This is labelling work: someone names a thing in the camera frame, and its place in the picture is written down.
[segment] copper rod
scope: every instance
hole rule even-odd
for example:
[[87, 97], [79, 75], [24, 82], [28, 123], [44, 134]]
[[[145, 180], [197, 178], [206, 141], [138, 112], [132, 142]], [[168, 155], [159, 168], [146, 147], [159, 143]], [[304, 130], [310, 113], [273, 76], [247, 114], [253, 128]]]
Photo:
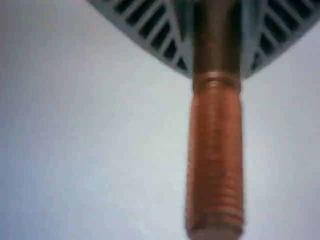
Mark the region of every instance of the copper rod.
[[243, 232], [239, 6], [199, 0], [185, 227], [191, 240], [238, 240]]

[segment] copper thread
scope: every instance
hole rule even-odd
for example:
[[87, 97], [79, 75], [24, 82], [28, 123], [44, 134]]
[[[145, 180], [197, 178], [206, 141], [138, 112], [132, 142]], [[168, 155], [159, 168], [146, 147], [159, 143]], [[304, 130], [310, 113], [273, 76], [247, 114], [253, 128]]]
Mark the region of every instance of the copper thread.
[[186, 232], [191, 240], [238, 240], [244, 203], [237, 5], [234, 0], [198, 4]]

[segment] white background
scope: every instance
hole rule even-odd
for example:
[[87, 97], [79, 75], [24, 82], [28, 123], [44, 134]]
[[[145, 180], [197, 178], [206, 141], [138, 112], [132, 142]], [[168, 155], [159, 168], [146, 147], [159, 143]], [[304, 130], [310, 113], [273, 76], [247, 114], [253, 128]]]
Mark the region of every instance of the white background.
[[[191, 82], [84, 0], [0, 9], [0, 239], [187, 239]], [[319, 43], [243, 86], [244, 240], [319, 239]]]

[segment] vent slot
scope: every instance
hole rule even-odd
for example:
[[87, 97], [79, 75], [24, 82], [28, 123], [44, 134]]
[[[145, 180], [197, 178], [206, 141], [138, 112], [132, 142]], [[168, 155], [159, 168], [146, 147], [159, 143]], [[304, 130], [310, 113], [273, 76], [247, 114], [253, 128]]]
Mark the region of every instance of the vent slot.
[[118, 14], [123, 14], [134, 2], [135, 0], [122, 0], [117, 5], [114, 6], [114, 10]]
[[158, 50], [164, 43], [164, 40], [168, 36], [170, 30], [170, 24], [166, 22], [165, 25], [161, 28], [161, 30], [157, 33], [155, 38], [152, 40], [151, 45]]
[[185, 64], [185, 61], [181, 57], [179, 58], [177, 66], [178, 66], [178, 68], [180, 68], [183, 71], [187, 71], [188, 70], [187, 66]]
[[145, 0], [139, 7], [137, 7], [133, 13], [126, 19], [126, 22], [134, 26], [140, 19], [141, 17], [148, 11], [148, 9], [151, 7], [151, 5], [155, 2], [156, 0]]
[[261, 34], [260, 47], [266, 55], [270, 55], [274, 50], [274, 46], [271, 44], [265, 34]]
[[285, 32], [267, 14], [264, 18], [264, 24], [279, 43], [283, 43], [286, 40]]
[[164, 52], [164, 56], [167, 58], [167, 59], [170, 59], [172, 60], [173, 57], [175, 56], [177, 52], [177, 46], [176, 46], [176, 43], [174, 40], [171, 40], [168, 48], [165, 50]]
[[297, 21], [275, 0], [269, 0], [270, 8], [283, 20], [291, 31], [297, 30]]
[[251, 67], [252, 71], [255, 71], [257, 69], [257, 67], [260, 65], [260, 62], [261, 62], [260, 55], [258, 53], [254, 54], [254, 60]]
[[166, 13], [166, 8], [161, 5], [160, 8], [149, 18], [145, 25], [139, 30], [139, 34], [145, 39], [149, 36], [152, 29]]
[[290, 0], [288, 3], [303, 19], [311, 15], [311, 10], [301, 0]]

